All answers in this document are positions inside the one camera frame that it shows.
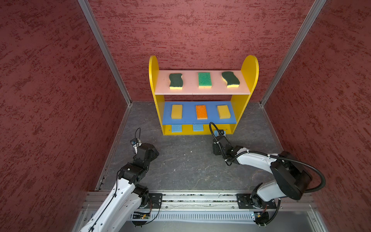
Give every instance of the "maroon wall panel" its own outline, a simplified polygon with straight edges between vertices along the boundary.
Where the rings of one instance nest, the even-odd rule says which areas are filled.
[[[0,16],[0,231],[70,232],[126,103],[76,0]]]
[[[313,0],[89,3],[133,100],[153,100],[148,80],[151,55],[157,56],[160,69],[193,70],[239,70],[246,56],[256,55],[260,75],[251,100],[259,101]],[[196,99],[229,100],[230,96]]]
[[[370,12],[327,0],[266,104],[283,148],[326,175],[330,231],[371,231]]]

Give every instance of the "black mounting plate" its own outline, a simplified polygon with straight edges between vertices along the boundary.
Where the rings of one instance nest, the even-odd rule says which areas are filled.
[[[249,200],[250,200],[250,195],[251,194],[249,194],[249,193],[237,193],[236,194],[239,209],[257,209],[252,204],[246,204],[246,202],[249,202]],[[262,201],[262,202],[263,202],[263,204],[267,205],[267,209],[277,208],[276,202],[274,200],[273,201],[268,201],[268,202],[264,202],[264,201]]]
[[[161,208],[161,204],[162,204],[162,193],[149,193],[149,195],[150,195],[150,200],[152,201],[152,209],[159,209],[159,208]],[[147,204],[144,207],[144,209],[149,209],[149,208],[150,208],[150,205],[149,204]]]

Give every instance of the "green sponge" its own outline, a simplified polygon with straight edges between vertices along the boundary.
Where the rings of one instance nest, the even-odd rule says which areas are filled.
[[[198,87],[211,88],[211,77],[209,72],[198,73]]]
[[[240,86],[240,81],[233,74],[233,72],[231,72],[231,71],[222,72],[221,76],[223,78],[223,81],[225,81],[225,83],[227,83],[227,88]]]
[[[170,89],[183,89],[183,80],[181,73],[172,73],[169,75]]]

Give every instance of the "yellow sponge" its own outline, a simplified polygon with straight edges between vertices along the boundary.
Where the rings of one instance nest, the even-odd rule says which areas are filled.
[[[220,119],[231,118],[228,105],[218,105],[218,113]]]
[[[182,119],[183,105],[173,105],[171,109],[172,119]]]
[[[207,119],[206,105],[197,105],[196,106],[197,119]]]

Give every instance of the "pink shelf board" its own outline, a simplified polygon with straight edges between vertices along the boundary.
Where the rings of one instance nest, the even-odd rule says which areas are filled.
[[[198,73],[209,72],[211,76],[211,88],[198,87]],[[240,80],[240,86],[237,88],[227,88],[223,81],[221,73],[225,70],[206,71],[206,70],[160,70],[158,73],[157,85],[155,88],[156,95],[249,95],[250,90],[240,70],[232,71]],[[183,74],[183,89],[170,89],[169,74]]]

